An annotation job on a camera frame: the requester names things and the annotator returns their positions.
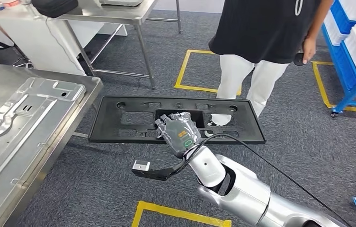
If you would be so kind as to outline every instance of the black bag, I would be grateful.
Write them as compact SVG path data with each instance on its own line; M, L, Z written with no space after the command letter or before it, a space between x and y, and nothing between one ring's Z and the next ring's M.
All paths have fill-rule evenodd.
M33 6L44 16L56 18L78 7L78 0L32 0Z

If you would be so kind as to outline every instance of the black cable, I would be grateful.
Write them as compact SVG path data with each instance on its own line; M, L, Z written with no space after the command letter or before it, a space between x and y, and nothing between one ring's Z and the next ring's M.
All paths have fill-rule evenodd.
M57 37L54 36L53 32L51 31L50 27L49 27L48 24L47 24L48 18L49 18L49 17L47 17L47 18L45 19L45 25L47 26L47 29L48 29L48 31L50 32L50 35L55 39L55 41L58 43L58 45L64 50L64 53L65 53L66 56L68 57L68 60L76 67L76 69L79 70L79 71L81 71L81 72L83 72L83 73L86 75L86 72L83 71L83 70L81 70L81 69L79 69L79 67L69 58L69 55L68 55L68 53L66 52L64 46L62 46L61 43L58 41Z
M217 136L225 136L228 138L231 138L237 142L239 142L241 145L245 146L247 149L249 149L250 151L252 151L255 155L257 155L259 158L261 158L263 161L267 162L270 166L272 166L274 169L276 169L277 171L279 171L282 175L284 175L286 178L288 178L290 181L292 181L294 184L296 184L298 187L300 187L304 192L306 192L308 195L310 195L312 198L314 198L318 203L320 203L323 207L325 207L326 209L328 209L330 212L332 212L333 214L335 214L339 219L341 219L346 225L348 225L349 227L352 227L352 225L350 225L345 219L343 219L338 213L336 213L332 208L330 208L328 205L326 205L323 201L321 201L319 198L317 198L312 192L310 192L309 190L307 190L305 187L303 187L301 184L299 184L296 180L294 180L290 175L288 175L287 173L285 173L283 170L281 170L280 168L278 168L277 166L275 166L273 163L271 163L270 161L268 161L267 159L265 159L262 155L260 155L259 153L257 153L256 151L254 151L252 148L250 148L246 143L244 143L243 141L240 141L239 139L237 139L236 137L229 135L229 134L224 134L224 133L220 133L220 134L215 134L205 140L203 140L194 150L194 152L191 154L191 156L189 156L189 158L186 160L185 164L178 169L176 172L174 172L172 175L178 174L179 172L181 172L190 162L190 160L192 159L193 156L195 156L195 154L198 152L198 150L204 145L206 144L208 141L210 141L212 138L215 138Z

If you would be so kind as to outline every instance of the yellow floor tape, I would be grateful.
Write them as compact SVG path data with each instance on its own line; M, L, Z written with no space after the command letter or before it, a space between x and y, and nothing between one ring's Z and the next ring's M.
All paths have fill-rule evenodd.
M144 201L139 201L139 203L138 203L138 206L136 208L135 217L133 218L133 222L131 225L132 227L139 226L139 222L140 222L140 219L142 217L144 210L154 211L154 212L157 212L160 214L170 215L170 216L174 216L177 218L184 218L184 219L188 219L191 221L208 224L211 226L231 227L230 220L220 220L217 218L212 218L212 217L208 217L208 216L204 216L204 215L200 215L200 214L195 214L195 213L191 213L191 212L184 211L184 210L177 210L174 208L164 207L164 206L160 206L160 205L157 205L154 203L148 203L148 202L144 202Z
M187 53L185 54L184 61L182 62L181 70L179 71L177 81L175 83L174 88L180 88L180 89L186 89L186 90L195 90L195 91L208 91L208 92L213 92L217 93L217 89L213 88L207 88L207 87L195 87L195 86L187 86L187 85L181 85L182 79L185 74L185 69L187 68L189 57L191 53L205 53L205 54L214 54L211 51L202 51L202 50L187 50ZM239 88L237 91L237 95L240 96L242 91L242 86Z
M316 82L319 87L320 91L320 96L324 102L324 104L327 106L327 108L333 108L335 105L331 104L329 101L329 98L327 97L326 89L324 88L323 81L321 80L320 72L318 65L333 65L332 62L326 62L326 61L312 61L312 66L313 66L313 72L316 77ZM356 112L356 107L353 106L346 106L344 110L348 111L355 111Z

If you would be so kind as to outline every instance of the black t-shirt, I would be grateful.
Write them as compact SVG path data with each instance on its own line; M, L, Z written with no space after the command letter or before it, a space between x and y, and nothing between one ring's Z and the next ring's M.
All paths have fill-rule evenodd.
M220 55L235 54L253 63L292 62L320 0L296 3L297 0L225 0L210 50Z

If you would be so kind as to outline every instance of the human hand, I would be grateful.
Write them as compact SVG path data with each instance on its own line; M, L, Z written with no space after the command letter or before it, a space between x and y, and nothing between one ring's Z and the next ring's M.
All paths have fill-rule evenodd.
M316 39L306 38L303 42L303 63L306 64L316 53Z

